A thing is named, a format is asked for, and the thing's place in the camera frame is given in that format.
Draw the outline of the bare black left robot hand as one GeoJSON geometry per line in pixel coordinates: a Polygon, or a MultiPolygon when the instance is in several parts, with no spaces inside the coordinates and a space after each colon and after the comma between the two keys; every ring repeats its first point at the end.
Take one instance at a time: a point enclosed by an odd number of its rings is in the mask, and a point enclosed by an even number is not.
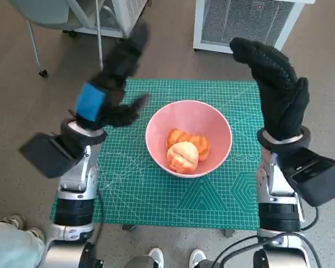
{"type": "Polygon", "coordinates": [[[77,124],[88,130],[134,123],[150,95],[145,93],[123,104],[127,79],[132,77],[149,41],[148,24],[139,20],[128,38],[116,44],[103,59],[103,69],[86,81],[75,105],[77,124]]]}

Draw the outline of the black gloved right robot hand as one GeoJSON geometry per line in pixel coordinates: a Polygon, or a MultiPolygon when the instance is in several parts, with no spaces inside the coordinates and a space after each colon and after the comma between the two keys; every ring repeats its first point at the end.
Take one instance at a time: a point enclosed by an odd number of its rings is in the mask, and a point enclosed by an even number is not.
{"type": "Polygon", "coordinates": [[[299,136],[309,103],[308,79],[297,77],[289,58],[272,46],[235,37],[230,48],[257,82],[267,133],[278,141],[299,136]]]}

